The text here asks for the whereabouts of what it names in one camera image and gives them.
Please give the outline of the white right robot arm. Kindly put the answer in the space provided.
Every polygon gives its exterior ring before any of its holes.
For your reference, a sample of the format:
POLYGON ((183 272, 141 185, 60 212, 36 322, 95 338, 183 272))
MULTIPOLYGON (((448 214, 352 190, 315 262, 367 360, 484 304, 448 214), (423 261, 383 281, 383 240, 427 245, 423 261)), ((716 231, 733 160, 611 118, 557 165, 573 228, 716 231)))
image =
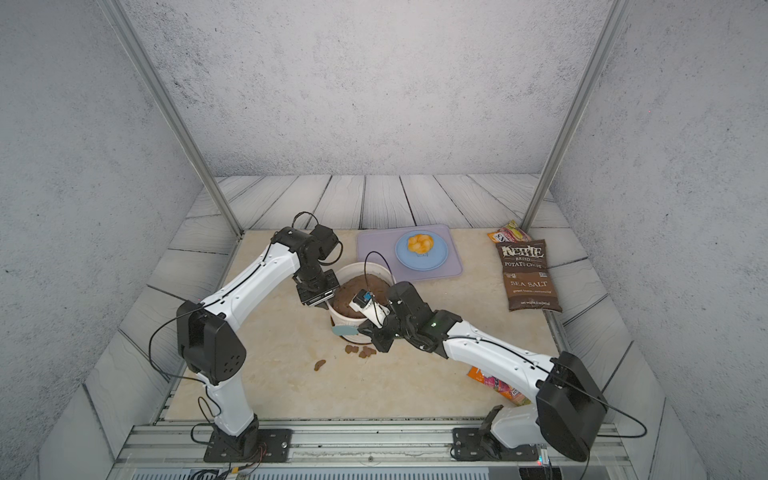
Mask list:
POLYGON ((584 462, 608 411, 595 380, 574 354, 538 354, 497 339, 459 315, 432 309, 409 282, 388 291, 388 302, 359 291, 350 307, 364 315, 357 330, 386 353, 395 339, 416 349, 476 367, 519 391, 529 405, 515 413, 494 409, 485 427, 491 441, 507 449, 546 443, 565 457, 584 462))

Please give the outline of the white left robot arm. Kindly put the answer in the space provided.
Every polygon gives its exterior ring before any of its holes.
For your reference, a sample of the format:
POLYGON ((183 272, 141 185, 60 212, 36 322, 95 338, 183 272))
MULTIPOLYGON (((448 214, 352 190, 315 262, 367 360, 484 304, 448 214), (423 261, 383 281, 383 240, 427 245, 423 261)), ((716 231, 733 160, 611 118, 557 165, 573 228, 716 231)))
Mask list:
POLYGON ((306 233, 293 227, 276 232, 265 250, 232 281, 199 303, 184 302, 177 310, 179 355, 219 408, 213 418, 218 431, 239 438, 257 426, 248 404, 240 370, 247 352, 238 330, 256 307, 287 278, 300 302, 315 307, 339 289, 328 256, 340 245, 323 225, 306 233))

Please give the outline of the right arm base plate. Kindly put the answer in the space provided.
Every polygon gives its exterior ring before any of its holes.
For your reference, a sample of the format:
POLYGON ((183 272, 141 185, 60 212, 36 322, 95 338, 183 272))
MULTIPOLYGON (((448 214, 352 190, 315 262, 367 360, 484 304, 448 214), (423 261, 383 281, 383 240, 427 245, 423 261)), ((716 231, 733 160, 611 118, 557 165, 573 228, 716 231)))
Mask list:
POLYGON ((452 440, 450 456, 460 462, 536 462, 540 459, 537 446, 505 447, 480 428, 454 428, 452 440))

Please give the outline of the white ceramic pot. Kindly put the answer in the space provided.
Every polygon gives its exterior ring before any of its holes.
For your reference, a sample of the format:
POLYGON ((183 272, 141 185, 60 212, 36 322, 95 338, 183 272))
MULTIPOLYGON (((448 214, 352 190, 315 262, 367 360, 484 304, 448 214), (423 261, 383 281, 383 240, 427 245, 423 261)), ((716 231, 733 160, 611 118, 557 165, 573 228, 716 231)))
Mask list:
POLYGON ((335 272, 339 289, 328 302, 334 326, 358 326, 365 320, 383 321, 388 313, 392 273, 372 262, 356 262, 335 272))

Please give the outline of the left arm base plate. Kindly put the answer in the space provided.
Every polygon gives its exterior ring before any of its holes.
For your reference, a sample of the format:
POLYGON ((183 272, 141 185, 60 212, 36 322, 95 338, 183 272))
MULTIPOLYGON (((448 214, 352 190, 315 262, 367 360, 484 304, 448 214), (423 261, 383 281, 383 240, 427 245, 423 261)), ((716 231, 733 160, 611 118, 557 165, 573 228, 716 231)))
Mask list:
POLYGON ((291 429, 246 429, 235 437, 215 426, 204 463, 285 463, 291 446, 291 429))

